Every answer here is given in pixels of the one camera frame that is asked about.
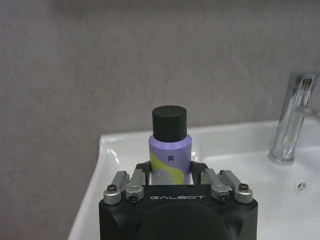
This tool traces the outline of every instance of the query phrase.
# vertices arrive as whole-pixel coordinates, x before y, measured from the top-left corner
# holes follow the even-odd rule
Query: chrome faucet
[[[295,149],[304,118],[320,120],[320,112],[308,108],[312,91],[320,73],[291,73],[286,90],[279,125],[269,159],[278,164],[290,164],[295,159]]]

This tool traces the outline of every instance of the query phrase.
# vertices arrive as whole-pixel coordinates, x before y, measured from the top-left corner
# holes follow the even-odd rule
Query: wall
[[[320,70],[317,0],[2,0],[0,239],[66,239],[100,135],[277,119]]]

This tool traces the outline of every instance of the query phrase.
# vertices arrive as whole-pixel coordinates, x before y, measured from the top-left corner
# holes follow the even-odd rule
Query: purple bottle
[[[152,110],[149,138],[151,182],[154,185],[190,184],[192,139],[187,134],[187,110],[159,106]]]

